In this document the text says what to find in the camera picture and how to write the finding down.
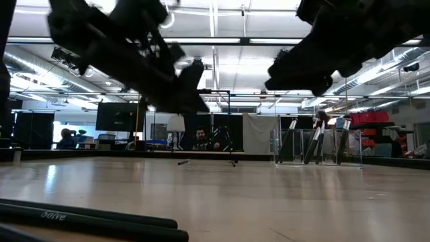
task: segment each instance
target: black panel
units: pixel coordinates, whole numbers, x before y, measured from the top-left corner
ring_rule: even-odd
[[[11,138],[13,125],[15,123],[15,114],[7,113],[5,117],[0,117],[1,135],[0,138]]]
[[[202,127],[206,135],[210,134],[210,114],[186,114],[183,116],[185,122],[185,134],[181,140],[184,150],[191,150],[196,141],[196,131]]]
[[[136,130],[136,113],[138,104],[100,103],[97,109],[96,130],[124,131]],[[138,132],[143,131],[144,112],[139,110]]]
[[[281,117],[281,128],[288,129],[293,118]],[[313,129],[314,122],[312,117],[298,117],[296,129]]]
[[[9,100],[7,107],[12,110],[22,109],[22,100]]]
[[[51,149],[54,114],[18,113],[14,141],[23,149]]]
[[[286,130],[290,127],[293,118],[291,117],[281,117],[281,129]]]
[[[214,130],[227,126],[235,151],[243,151],[243,117],[242,115],[214,114]]]

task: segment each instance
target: curtain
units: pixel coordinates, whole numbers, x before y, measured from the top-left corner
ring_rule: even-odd
[[[234,151],[243,150],[243,121],[242,115],[214,114],[214,130],[219,126],[227,126]]]
[[[243,149],[248,155],[270,155],[270,133],[276,117],[243,114]]]

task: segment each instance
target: ceiling light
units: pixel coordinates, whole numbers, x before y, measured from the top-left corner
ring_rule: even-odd
[[[88,109],[97,109],[97,105],[83,101],[83,100],[79,100],[79,99],[69,99],[69,103],[74,104],[76,106],[80,106],[82,108],[88,108]]]
[[[46,102],[46,99],[44,99],[43,97],[40,97],[38,95],[34,95],[34,94],[29,94],[29,95],[17,94],[17,95],[20,95],[20,96],[26,97],[26,98],[31,98],[31,99],[34,99],[36,101]]]
[[[408,99],[409,97],[371,96],[370,99]]]
[[[238,44],[240,38],[165,38],[166,43],[178,42],[180,44]]]
[[[430,99],[430,96],[416,96],[413,99]]]
[[[349,112],[362,112],[370,109],[371,107],[351,108]]]
[[[249,40],[251,44],[298,44],[302,39],[266,39],[266,38],[252,38]]]
[[[8,37],[8,43],[38,43],[38,44],[54,44],[50,37]]]
[[[246,11],[245,15],[251,16],[292,16],[296,17],[296,11]]]
[[[409,41],[406,41],[405,43],[403,43],[403,44],[419,44],[419,43],[421,43],[421,40],[409,40]]]
[[[385,104],[381,104],[381,105],[378,105],[378,106],[376,106],[377,108],[384,108],[384,107],[387,107],[387,106],[390,106],[390,105],[392,105],[392,104],[395,104],[395,103],[397,103],[398,101],[392,101],[392,102],[387,102],[387,103],[385,103]]]
[[[430,87],[424,87],[424,88],[420,88],[418,90],[412,91],[411,95],[420,95],[428,92],[430,92]]]

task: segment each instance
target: wooden floor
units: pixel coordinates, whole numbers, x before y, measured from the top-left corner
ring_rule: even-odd
[[[0,167],[0,197],[174,218],[190,241],[430,241],[428,171],[177,162],[100,157]]]

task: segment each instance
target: pole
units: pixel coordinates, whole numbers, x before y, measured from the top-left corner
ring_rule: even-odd
[[[7,113],[7,98],[11,87],[11,76],[3,58],[7,44],[7,37],[12,24],[16,0],[3,0],[0,7],[0,124]]]
[[[134,131],[134,149],[136,150],[136,139],[137,139],[137,128],[139,125],[139,104],[140,104],[140,94],[138,95],[138,101],[137,101],[137,111],[136,111],[136,129]]]

